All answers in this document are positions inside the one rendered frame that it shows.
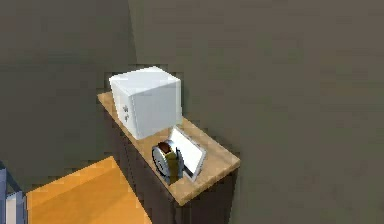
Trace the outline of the white tablet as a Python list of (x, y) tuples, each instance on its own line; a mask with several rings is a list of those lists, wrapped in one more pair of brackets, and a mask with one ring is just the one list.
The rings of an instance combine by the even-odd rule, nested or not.
[(185, 175), (195, 182), (202, 169), (206, 150), (177, 126), (172, 128), (169, 140), (183, 157)]

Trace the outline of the white safe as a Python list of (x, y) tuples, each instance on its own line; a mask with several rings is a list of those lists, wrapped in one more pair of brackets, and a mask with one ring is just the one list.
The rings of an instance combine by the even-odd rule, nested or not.
[(109, 78), (119, 120), (137, 139), (182, 121), (181, 80), (156, 67)]

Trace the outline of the round silver measuring instrument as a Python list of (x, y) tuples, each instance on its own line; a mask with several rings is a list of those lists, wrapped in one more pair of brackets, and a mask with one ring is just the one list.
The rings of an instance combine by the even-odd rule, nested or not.
[(184, 160), (172, 140), (165, 140), (153, 146), (152, 159), (157, 172), (168, 185), (174, 184), (183, 177)]

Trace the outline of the dark cabinet with wooden top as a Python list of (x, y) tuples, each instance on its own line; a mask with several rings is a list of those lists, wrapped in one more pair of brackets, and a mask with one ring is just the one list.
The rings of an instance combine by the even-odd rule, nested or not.
[(167, 185), (155, 169), (152, 147), (168, 138), (168, 129), (136, 140), (117, 117), (110, 92), (97, 96), (104, 107), (114, 156), (152, 224), (228, 224), (240, 159), (188, 120), (180, 129), (206, 150), (200, 174)]

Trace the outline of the blue grey furniture frame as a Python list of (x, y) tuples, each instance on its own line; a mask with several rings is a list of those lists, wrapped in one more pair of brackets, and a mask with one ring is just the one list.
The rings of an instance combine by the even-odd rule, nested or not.
[(28, 224), (26, 194), (1, 161), (0, 224)]

